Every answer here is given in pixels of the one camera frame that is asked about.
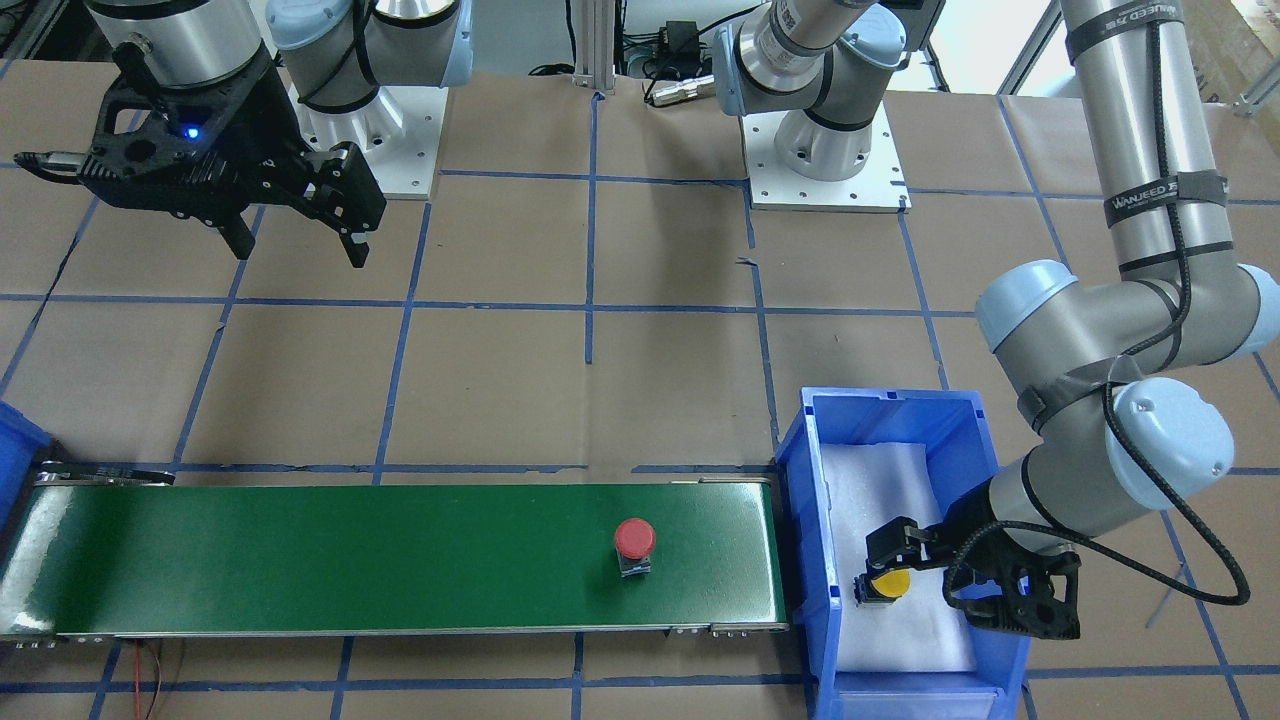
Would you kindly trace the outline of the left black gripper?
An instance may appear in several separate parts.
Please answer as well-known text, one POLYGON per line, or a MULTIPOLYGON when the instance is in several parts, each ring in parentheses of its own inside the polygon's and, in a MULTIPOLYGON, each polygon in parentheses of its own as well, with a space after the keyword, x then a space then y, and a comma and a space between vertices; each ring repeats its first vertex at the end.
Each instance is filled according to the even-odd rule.
POLYGON ((920 528, 899 516, 869 533, 865 543, 868 573, 942 568, 950 550, 943 601, 973 626, 1047 641, 1082 637, 1079 555, 1024 547, 1009 523, 996 519, 986 489, 966 492, 936 527, 920 528))

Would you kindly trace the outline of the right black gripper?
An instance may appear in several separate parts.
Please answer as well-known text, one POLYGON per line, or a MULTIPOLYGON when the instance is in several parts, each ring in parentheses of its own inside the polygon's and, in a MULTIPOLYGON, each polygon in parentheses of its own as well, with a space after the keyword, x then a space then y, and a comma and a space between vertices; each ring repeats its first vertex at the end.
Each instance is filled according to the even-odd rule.
POLYGON ((198 218, 241 261, 256 245, 243 218, 252 204, 311 210, 338 233, 349 264, 364 268, 387 197, 357 143, 305 151, 265 45, 236 72, 193 88, 161 86, 147 65, 154 56, 137 38, 113 49, 120 74, 102 96, 87 151, 18 152, 14 163, 114 208, 198 218))

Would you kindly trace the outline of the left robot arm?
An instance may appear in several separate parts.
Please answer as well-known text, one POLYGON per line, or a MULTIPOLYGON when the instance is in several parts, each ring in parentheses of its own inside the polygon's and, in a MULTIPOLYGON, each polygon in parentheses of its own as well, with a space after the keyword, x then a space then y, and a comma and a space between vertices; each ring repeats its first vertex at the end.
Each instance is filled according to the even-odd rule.
POLYGON ((860 603, 902 597, 910 571, 943 570, 942 597, 973 625, 1075 639, 1079 550, 1206 603, 1242 606, 1240 564, 1188 498, 1233 466, 1222 414, 1169 377, 1277 338, 1277 282, 1239 263, 1229 183, 1211 149, 1179 1, 1062 1, 1066 53, 1114 241, 1119 281, 1083 284, 1027 263, 975 304, 980 332, 1041 443, 956 500, 942 521, 899 518, 867 537, 860 603), (1188 585, 1098 537, 1176 510, 1234 588, 1188 585))

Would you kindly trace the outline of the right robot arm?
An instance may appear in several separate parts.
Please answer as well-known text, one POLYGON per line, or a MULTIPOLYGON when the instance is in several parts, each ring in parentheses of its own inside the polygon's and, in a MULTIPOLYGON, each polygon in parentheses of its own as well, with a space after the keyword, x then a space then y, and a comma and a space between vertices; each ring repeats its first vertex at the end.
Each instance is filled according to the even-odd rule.
POLYGON ((288 206, 365 265, 392 199, 428 199, 451 88, 472 74, 468 1, 91 1, 119 77, 86 152, 19 152, 114 208, 214 228, 288 206))

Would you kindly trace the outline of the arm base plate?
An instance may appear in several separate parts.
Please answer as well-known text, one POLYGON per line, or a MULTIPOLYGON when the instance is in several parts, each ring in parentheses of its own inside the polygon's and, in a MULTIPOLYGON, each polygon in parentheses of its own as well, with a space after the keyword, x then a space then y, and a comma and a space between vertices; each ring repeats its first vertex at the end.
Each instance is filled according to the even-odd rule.
POLYGON ((818 126, 805 111, 741 119, 751 206, 785 211, 896 213, 913 206, 883 105, 851 132, 818 126))
POLYGON ((388 199, 431 199, 443 120, 451 91, 383 87, 355 111, 326 114, 294 105, 303 137, 316 150, 357 143, 388 199))

